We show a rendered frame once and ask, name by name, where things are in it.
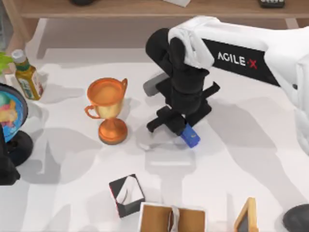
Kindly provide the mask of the colourful globe on black stand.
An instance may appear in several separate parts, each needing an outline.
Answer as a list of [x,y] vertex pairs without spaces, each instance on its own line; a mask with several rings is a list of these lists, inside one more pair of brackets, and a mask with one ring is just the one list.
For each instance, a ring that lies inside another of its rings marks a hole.
[[32,138],[20,128],[28,117],[28,105],[12,86],[0,83],[0,157],[8,157],[14,166],[23,164],[33,150]]

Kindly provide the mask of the small blue block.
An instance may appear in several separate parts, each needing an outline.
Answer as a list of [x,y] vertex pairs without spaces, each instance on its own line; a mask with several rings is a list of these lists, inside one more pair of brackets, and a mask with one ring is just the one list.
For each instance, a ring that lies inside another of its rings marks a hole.
[[190,148],[195,147],[200,141],[200,137],[189,124],[186,124],[184,130],[180,134],[180,137]]

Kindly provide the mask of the gold and orange trophy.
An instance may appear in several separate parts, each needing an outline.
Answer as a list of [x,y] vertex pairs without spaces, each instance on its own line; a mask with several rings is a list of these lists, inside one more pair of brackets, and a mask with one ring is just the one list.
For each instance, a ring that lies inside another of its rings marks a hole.
[[87,97],[90,105],[84,111],[92,119],[103,119],[99,128],[100,140],[108,145],[116,145],[127,137],[127,125],[118,118],[126,93],[128,81],[119,81],[115,78],[105,77],[90,84]]

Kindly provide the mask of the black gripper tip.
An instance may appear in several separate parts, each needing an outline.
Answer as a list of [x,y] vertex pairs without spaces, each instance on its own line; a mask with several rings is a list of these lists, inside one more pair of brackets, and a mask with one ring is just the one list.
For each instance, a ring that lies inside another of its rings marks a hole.
[[7,156],[6,143],[0,145],[0,186],[11,186],[20,179],[20,174]]

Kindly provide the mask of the wooden shelf unit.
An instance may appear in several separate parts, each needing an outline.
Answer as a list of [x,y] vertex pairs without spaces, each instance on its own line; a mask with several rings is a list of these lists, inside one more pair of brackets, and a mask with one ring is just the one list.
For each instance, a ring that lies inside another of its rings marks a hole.
[[266,28],[309,26],[309,0],[264,9],[258,0],[191,0],[185,8],[164,0],[0,0],[13,26],[7,48],[54,63],[142,56],[148,35],[196,15]]

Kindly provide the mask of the wooden framed blackboard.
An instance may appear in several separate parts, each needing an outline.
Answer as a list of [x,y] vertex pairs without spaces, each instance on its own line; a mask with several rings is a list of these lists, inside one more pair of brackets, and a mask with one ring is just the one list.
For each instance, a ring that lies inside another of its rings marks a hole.
[[234,223],[234,232],[259,232],[255,198],[249,197],[247,199]]

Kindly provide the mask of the yellow bottle with white cap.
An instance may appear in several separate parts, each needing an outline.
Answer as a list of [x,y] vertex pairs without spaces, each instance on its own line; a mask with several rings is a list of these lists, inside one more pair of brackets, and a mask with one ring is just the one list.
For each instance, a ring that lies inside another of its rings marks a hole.
[[21,49],[12,52],[12,59],[16,68],[15,77],[25,97],[38,101],[43,94],[43,86],[36,68],[30,64],[25,52]]

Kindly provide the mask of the pale grey flat object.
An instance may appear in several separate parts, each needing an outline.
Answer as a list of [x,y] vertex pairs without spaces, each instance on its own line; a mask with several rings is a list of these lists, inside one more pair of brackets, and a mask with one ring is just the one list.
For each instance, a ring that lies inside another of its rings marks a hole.
[[185,8],[191,2],[191,0],[163,0],[163,1],[183,7],[183,8]]

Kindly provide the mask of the dark grey round object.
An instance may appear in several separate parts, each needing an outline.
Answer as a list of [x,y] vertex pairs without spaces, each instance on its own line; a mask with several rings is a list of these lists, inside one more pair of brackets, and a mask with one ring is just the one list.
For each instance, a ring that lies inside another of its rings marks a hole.
[[289,209],[284,214],[282,222],[288,232],[309,232],[309,204]]

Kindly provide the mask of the black round object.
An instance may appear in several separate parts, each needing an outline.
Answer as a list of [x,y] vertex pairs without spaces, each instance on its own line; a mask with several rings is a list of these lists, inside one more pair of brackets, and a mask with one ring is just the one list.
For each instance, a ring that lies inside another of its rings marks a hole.
[[95,0],[69,0],[69,1],[77,6],[87,6],[95,2]]

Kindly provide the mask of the black and white box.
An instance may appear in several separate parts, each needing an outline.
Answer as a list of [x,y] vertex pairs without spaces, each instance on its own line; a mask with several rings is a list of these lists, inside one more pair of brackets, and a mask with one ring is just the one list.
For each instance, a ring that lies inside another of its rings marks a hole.
[[120,218],[140,211],[145,196],[135,174],[131,174],[109,183]]

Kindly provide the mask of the black keypad device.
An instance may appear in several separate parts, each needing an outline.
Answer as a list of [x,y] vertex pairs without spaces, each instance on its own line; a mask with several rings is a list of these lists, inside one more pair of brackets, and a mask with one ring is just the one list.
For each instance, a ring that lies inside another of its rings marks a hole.
[[262,8],[282,8],[285,6],[285,0],[258,0]]

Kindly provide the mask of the brown and white basket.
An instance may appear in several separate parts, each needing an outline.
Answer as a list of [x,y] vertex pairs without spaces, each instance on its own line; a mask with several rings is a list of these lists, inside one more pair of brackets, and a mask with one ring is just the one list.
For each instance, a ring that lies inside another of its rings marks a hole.
[[206,213],[158,203],[142,203],[138,232],[206,232]]

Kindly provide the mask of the green plant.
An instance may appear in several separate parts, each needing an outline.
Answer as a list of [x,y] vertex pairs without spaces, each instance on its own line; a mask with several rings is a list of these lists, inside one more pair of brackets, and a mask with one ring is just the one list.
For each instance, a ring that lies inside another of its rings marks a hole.
[[0,52],[0,74],[4,74],[5,71],[9,70],[9,64],[13,62],[13,59],[6,55],[5,52]]

